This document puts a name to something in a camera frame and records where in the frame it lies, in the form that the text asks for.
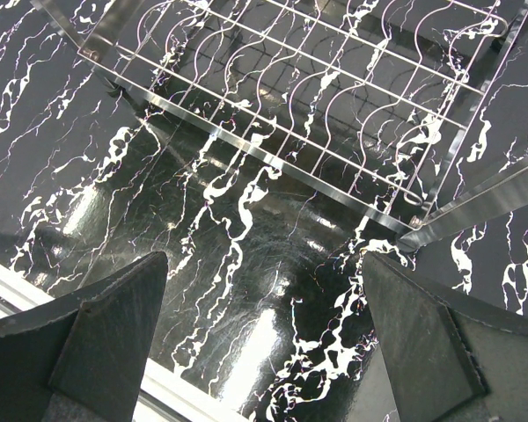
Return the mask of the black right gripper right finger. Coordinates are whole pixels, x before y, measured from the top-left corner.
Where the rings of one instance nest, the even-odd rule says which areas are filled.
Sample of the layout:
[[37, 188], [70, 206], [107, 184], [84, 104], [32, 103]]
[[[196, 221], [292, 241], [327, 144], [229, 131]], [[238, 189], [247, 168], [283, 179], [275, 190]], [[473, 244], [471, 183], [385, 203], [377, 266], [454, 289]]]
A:
[[377, 252], [363, 289], [403, 421], [528, 421], [528, 317]]

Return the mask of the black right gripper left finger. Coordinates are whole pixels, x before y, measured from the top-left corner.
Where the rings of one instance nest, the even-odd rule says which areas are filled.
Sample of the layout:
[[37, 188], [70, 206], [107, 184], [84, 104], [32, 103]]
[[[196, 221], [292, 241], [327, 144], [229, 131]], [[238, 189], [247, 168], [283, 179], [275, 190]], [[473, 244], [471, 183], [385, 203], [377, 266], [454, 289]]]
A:
[[0, 319], [0, 421], [130, 421], [168, 271], [151, 252], [93, 284]]

